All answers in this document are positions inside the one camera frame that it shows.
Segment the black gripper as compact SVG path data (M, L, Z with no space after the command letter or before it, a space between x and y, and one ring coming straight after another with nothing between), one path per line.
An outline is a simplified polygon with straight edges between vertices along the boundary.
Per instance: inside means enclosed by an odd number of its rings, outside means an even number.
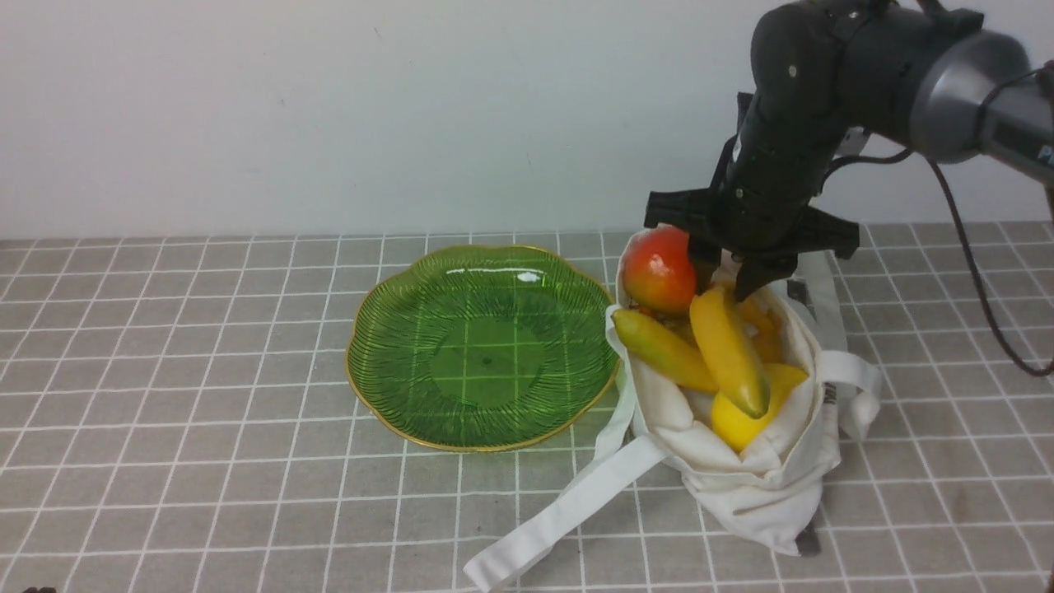
M737 129L716 163L709 187L651 192L644 226L689 234L697 292L706 292L724 252L739 264L735 300L787 280L798 254L831 251L848 259L860 246L857 222L812 207L821 180L848 131L838 114L769 118L752 93L737 95Z

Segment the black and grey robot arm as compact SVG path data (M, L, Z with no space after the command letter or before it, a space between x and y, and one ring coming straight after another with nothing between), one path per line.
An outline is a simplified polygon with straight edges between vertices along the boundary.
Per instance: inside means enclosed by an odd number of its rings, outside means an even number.
M1033 68L980 12L790 2L754 27L750 68L711 185L653 192L644 218L688 233L692 262L738 260L738 300L789 278L803 253L858 251L857 224L811 205L851 130L936 164L985 155L1052 191L1052 66Z

